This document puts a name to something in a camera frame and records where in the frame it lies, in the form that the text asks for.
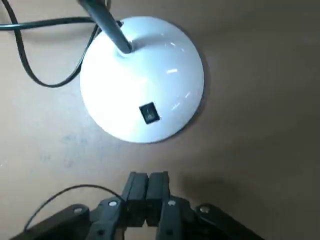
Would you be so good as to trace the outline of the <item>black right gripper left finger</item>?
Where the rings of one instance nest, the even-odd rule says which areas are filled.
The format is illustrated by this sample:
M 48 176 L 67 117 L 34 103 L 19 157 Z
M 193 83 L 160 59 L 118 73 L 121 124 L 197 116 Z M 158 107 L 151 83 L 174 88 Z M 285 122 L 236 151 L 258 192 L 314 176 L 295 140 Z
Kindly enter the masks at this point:
M 146 173 L 131 172 L 122 194 L 99 185 L 92 188 L 111 193 L 91 210 L 84 204 L 72 204 L 43 221 L 30 226 L 27 221 L 15 240 L 122 240 L 129 226 L 141 227 L 144 214 L 132 214 L 143 207 L 148 188 Z

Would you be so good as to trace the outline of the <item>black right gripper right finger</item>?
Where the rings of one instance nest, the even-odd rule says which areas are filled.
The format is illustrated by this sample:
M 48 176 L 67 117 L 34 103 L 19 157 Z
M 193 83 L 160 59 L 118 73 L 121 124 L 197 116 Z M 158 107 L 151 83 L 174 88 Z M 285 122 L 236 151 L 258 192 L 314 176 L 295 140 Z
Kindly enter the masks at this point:
M 157 240 L 260 240 L 261 236 L 210 203 L 192 208 L 170 193 L 168 172 L 151 173 L 146 192 L 146 223 Z

